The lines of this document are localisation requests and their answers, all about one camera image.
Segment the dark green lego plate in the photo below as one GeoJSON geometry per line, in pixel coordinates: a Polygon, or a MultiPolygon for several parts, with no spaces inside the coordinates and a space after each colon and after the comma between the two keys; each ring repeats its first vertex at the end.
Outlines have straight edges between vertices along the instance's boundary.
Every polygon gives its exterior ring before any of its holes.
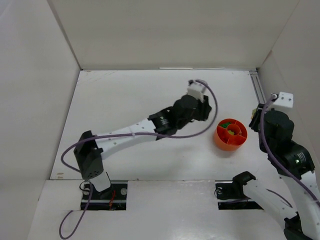
{"type": "Polygon", "coordinates": [[[230,124],[231,122],[228,121],[228,122],[221,123],[219,126],[226,129],[230,124]]]}

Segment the lime green long lego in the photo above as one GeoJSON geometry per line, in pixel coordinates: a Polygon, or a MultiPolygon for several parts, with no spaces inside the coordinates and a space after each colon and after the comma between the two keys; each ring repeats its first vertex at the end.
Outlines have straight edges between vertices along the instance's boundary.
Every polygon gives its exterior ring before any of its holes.
{"type": "Polygon", "coordinates": [[[251,119],[253,119],[253,118],[255,117],[255,115],[257,114],[257,111],[258,111],[257,108],[255,108],[255,109],[252,111],[251,119]]]}

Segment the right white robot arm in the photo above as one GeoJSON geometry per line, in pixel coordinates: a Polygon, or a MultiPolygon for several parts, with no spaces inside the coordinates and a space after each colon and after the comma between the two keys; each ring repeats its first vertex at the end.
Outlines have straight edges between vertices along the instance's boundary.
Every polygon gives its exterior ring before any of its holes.
{"type": "Polygon", "coordinates": [[[265,188],[253,174],[262,171],[264,164],[257,150],[245,149],[248,170],[232,179],[233,199],[249,198],[267,212],[283,230],[288,240],[318,240],[320,238],[320,190],[315,165],[309,151],[293,141],[295,124],[285,111],[274,104],[259,104],[249,127],[258,134],[260,150],[274,167],[265,171],[265,177],[276,183],[283,181],[294,206],[265,188]]]}

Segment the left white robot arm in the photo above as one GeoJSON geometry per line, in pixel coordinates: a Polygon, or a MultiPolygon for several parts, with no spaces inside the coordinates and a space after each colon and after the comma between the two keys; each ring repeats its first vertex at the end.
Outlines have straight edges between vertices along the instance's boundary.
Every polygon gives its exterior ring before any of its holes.
{"type": "Polygon", "coordinates": [[[82,179],[91,182],[101,195],[110,192],[112,183],[104,169],[105,159],[138,144],[173,137],[188,123],[206,121],[211,110],[208,96],[196,99],[186,94],[173,106],[129,127],[116,130],[105,139],[93,135],[90,130],[84,132],[73,150],[82,179]]]}

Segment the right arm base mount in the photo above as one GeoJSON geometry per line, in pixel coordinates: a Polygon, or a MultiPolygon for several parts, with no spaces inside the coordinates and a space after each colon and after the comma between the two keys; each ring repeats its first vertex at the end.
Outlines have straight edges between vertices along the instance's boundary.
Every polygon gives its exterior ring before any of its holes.
{"type": "Polygon", "coordinates": [[[243,187],[256,177],[248,171],[242,172],[232,180],[216,180],[214,195],[219,210],[263,210],[254,200],[244,194],[243,187]]]}

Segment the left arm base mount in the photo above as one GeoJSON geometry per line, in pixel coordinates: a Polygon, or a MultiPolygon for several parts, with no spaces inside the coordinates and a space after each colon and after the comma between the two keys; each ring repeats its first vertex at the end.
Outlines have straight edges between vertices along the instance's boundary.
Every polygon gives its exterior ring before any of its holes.
{"type": "Polygon", "coordinates": [[[114,180],[107,192],[98,192],[95,187],[87,207],[88,211],[125,211],[127,208],[128,181],[114,180]]]}

